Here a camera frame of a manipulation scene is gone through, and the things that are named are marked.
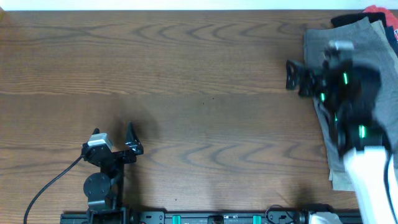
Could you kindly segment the grey shorts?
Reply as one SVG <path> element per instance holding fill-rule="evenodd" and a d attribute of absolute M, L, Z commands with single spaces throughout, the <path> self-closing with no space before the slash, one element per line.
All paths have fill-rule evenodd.
<path fill-rule="evenodd" d="M 381 22 L 370 22 L 367 17 L 334 29 L 310 29 L 304 35 L 304 62 L 321 67 L 329 41 L 348 40 L 354 44 L 354 62 L 368 62 L 379 68 L 382 86 L 373 115 L 385 127 L 392 150 L 397 152 L 397 55 L 385 34 Z"/>

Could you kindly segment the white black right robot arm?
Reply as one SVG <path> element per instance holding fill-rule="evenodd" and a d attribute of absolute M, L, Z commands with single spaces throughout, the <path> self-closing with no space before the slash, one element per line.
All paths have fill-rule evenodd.
<path fill-rule="evenodd" d="M 321 67 L 286 61 L 286 88 L 318 100 L 358 200 L 363 223 L 397 223 L 397 182 L 385 127 L 374 117 L 381 88 L 378 68 L 332 50 Z"/>

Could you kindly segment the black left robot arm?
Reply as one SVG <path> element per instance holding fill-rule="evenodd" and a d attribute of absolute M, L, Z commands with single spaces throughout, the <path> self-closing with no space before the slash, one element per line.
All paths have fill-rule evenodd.
<path fill-rule="evenodd" d="M 112 151 L 113 144 L 108 134 L 96 128 L 84 143 L 81 156 L 84 161 L 100 168 L 90 175 L 83 185 L 91 211 L 116 210 L 122 207 L 124 190 L 124 166 L 136 162 L 136 157 L 144 153 L 132 123 L 128 123 L 126 132 L 126 150 Z"/>

